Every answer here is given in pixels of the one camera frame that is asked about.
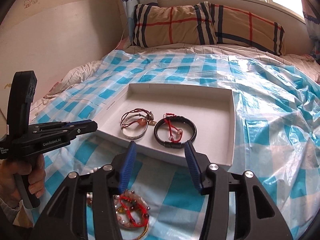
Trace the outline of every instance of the pillow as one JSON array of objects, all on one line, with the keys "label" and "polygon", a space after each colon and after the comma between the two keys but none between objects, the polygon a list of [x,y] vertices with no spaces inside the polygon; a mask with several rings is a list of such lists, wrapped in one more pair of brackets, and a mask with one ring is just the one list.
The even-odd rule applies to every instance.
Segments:
[{"label": "pillow", "polygon": [[251,12],[210,4],[217,43],[255,47],[275,55],[284,55],[284,29]]},{"label": "pillow", "polygon": [[160,8],[138,4],[133,19],[132,44],[143,48],[188,43],[216,44],[209,2],[195,6]]}]

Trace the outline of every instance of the human hand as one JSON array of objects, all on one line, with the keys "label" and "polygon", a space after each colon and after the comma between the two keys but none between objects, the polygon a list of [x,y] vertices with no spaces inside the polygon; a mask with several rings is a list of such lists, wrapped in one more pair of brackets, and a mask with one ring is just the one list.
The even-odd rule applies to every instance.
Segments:
[{"label": "human hand", "polygon": [[29,175],[29,191],[40,198],[44,193],[44,157],[40,154],[36,167],[24,161],[4,160],[0,165],[0,198],[11,208],[16,208],[21,200],[20,193],[14,180],[14,174]]}]

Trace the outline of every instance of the plastic sheet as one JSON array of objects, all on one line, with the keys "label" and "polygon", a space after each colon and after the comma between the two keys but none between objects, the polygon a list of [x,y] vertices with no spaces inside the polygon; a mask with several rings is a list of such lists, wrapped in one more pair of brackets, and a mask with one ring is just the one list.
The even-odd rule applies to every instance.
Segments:
[{"label": "plastic sheet", "polygon": [[[294,66],[212,54],[143,55],[113,51],[96,73],[61,93],[39,112],[36,122],[93,118],[129,82],[183,83],[232,89],[236,141],[230,171],[253,171],[267,189],[297,239],[320,206],[319,85]],[[124,149],[100,138],[81,136],[46,154],[46,192],[34,220],[70,171],[80,174],[109,163]],[[138,155],[129,183],[150,205],[146,239],[198,239],[206,201],[186,168]],[[234,200],[230,202],[230,234]],[[92,217],[88,212],[88,233]],[[124,232],[132,239],[137,232]]]}]

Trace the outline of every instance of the black leather bracelet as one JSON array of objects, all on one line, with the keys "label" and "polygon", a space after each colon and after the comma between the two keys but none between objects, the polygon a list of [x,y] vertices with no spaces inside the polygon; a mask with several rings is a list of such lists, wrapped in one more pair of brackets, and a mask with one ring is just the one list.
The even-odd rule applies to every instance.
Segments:
[{"label": "black leather bracelet", "polygon": [[[192,130],[193,130],[193,135],[190,138],[191,142],[193,142],[196,139],[197,136],[197,128],[195,126],[195,124],[193,122],[191,122],[189,119],[183,117],[183,116],[167,116],[165,119],[170,120],[171,122],[182,122],[182,123],[186,123],[187,125],[189,125]],[[163,141],[159,138],[158,136],[158,130],[160,128],[161,125],[163,125],[165,123],[164,118],[161,119],[159,122],[157,122],[153,132],[156,138],[156,141],[163,145],[166,148],[174,148],[174,149],[181,149],[184,147],[185,143],[174,143],[174,142],[168,142],[168,141]]]}]

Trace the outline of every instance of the silver bangle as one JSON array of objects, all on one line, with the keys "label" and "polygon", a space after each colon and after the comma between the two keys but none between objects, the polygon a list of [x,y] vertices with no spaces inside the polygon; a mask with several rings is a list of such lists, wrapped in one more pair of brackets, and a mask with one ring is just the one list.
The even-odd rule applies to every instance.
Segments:
[{"label": "silver bangle", "polygon": [[[136,116],[140,116],[140,117],[146,119],[146,121],[147,121],[146,128],[144,129],[144,131],[143,131],[141,134],[139,134],[139,135],[137,135],[137,136],[128,136],[128,135],[125,135],[124,132],[123,132],[124,127],[122,127],[122,126],[123,126],[129,119],[131,119],[131,118],[133,118],[133,117],[136,117]],[[134,140],[140,139],[140,138],[145,134],[145,132],[147,131],[147,128],[148,128],[148,124],[149,124],[149,121],[148,121],[148,119],[147,119],[146,116],[144,116],[144,115],[142,115],[142,114],[133,114],[133,115],[130,115],[130,116],[128,116],[127,118],[125,118],[125,119],[121,122],[120,126],[121,126],[121,130],[122,130],[122,133],[123,133],[124,137],[126,137],[126,138],[129,139],[129,140],[134,141]]]}]

